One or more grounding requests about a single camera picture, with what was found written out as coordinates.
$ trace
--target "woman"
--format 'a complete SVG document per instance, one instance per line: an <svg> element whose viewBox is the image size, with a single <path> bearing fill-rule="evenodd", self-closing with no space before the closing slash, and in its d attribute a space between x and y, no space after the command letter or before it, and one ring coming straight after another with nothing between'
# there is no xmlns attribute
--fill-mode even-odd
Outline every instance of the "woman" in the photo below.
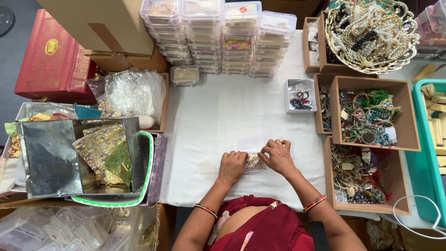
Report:
<svg viewBox="0 0 446 251"><path fill-rule="evenodd" d="M367 250L335 209L294 166L290 147L289 141L270 139L258 155L290 182L302 205L310 205L306 211L308 217L323 222L332 251ZM247 156L246 152L235 151L223 154L217 180L181 228L173 251L314 250L313 239L303 229L296 213L280 201L251 195L222 205L229 189L243 175Z"/></svg>

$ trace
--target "bangle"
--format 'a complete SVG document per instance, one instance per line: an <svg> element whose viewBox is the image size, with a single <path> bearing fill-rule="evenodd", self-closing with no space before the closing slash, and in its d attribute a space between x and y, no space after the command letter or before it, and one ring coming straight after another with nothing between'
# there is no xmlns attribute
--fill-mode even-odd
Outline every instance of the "bangle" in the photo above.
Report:
<svg viewBox="0 0 446 251"><path fill-rule="evenodd" d="M326 198L327 198L326 195L322 195L319 199L313 201L309 206L304 208L304 213L306 213L310 208L314 207L315 205L317 205L319 202L323 201Z"/></svg>
<svg viewBox="0 0 446 251"><path fill-rule="evenodd" d="M207 212L211 213L215 217L215 219L217 219L217 214L212 209L208 208L207 206L202 205L202 204L195 204L194 207L199 207L201 209L206 210Z"/></svg>

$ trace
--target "white cable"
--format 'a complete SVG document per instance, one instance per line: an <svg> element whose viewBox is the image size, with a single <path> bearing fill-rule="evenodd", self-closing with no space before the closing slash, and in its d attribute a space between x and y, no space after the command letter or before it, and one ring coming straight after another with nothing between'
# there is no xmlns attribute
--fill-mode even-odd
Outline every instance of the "white cable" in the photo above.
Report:
<svg viewBox="0 0 446 251"><path fill-rule="evenodd" d="M403 200L403 199L405 199L405 198L409 198L409 197L421 197L421 198L428 199L430 202L432 202L432 204L435 206L435 209L437 210L437 213L438 213L438 218L437 218L437 220L435 221L434 225L432 226L432 230L434 230L434 231L436 231L436 232L438 232L438 233L441 233L442 235L444 235L444 237L432 237L432 236L426 236L426 235L417 233L417 232L413 231L412 229L409 229L408 227L404 226L404 224L403 224L403 223L396 217L396 214L395 214L395 207L396 207L396 205L397 205L398 202L400 202L401 200ZM435 202L433 202L433 201L432 201L431 199L429 199L428 197L424 197L424 196L421 196L421 195L410 195L410 196L404 196L404 197L400 198L400 199L397 200L397 201L395 202L395 204L393 205L393 216L395 217L395 219L398 221L398 223L399 223L401 226L403 226L405 229L411 231L412 233L415 233L415 234L417 234L417 235L419 235L419 236L423 236L423 237L426 237L426 238L429 238L429 239L435 239L435 240L444 240L444 239L446 239L446 233L437 229L437 225L438 225L438 223L440 222L440 219L441 219L441 217L442 217L442 214L440 213L440 209L438 209L438 207L437 207L437 205L435 204Z"/></svg>

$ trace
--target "red gift box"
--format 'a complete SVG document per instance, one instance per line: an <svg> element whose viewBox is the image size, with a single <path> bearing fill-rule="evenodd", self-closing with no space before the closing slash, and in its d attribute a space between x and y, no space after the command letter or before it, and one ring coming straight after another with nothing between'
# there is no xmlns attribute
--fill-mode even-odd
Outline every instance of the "red gift box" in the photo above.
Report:
<svg viewBox="0 0 446 251"><path fill-rule="evenodd" d="M37 12L14 93L29 99L95 104L86 80L96 64L84 48L44 9Z"/></svg>

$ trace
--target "white table cloth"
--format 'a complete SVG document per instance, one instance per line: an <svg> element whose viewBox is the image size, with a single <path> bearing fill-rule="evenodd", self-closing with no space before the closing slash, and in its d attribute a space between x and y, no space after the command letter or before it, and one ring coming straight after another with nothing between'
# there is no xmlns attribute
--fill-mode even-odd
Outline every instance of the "white table cloth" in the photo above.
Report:
<svg viewBox="0 0 446 251"><path fill-rule="evenodd" d="M413 61L381 78L411 80L424 61ZM283 84L287 79L312 79L304 73L302 30L296 30L289 51L274 78L201 74L194 87L171 88L165 136L168 137L160 203L192 207L218 175L224 152L237 150L242 138L264 136L291 141L291 156L305 178L325 194L322 142L313 114L285 113ZM406 177L409 177L405 164ZM410 178L409 193L413 194ZM281 175L268 169L243 175L225 201L243 195L273 197L302 211L295 191ZM410 227L427 228L411 199L412 216L401 217ZM378 220L375 213L342 211Z"/></svg>

